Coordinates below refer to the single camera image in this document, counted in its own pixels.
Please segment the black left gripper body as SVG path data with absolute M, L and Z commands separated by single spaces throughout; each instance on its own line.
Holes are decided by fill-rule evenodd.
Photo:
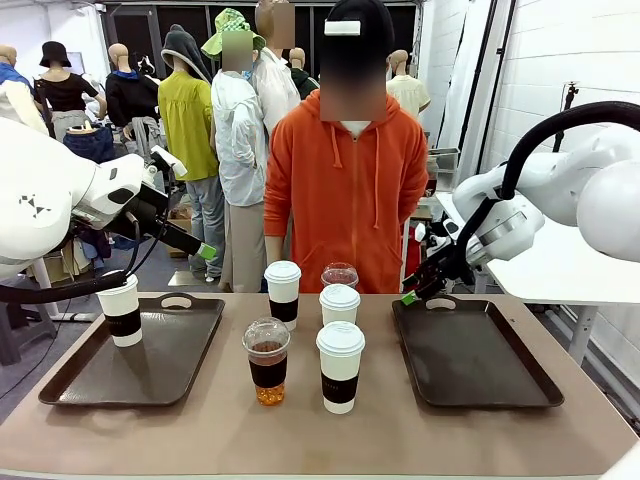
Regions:
M 126 216 L 132 214 L 139 223 L 140 234 L 160 238 L 163 233 L 163 218 L 168 211 L 169 196 L 146 183 L 141 184 L 139 193 L 107 225 L 111 233 L 135 239 L 134 225 Z

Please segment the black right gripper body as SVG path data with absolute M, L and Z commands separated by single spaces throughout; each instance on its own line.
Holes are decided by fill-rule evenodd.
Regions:
M 436 295 L 445 287 L 448 280 L 460 280 L 467 286 L 473 285 L 473 271 L 465 256 L 457 247 L 447 247 L 428 258 L 428 268 L 424 293 Z

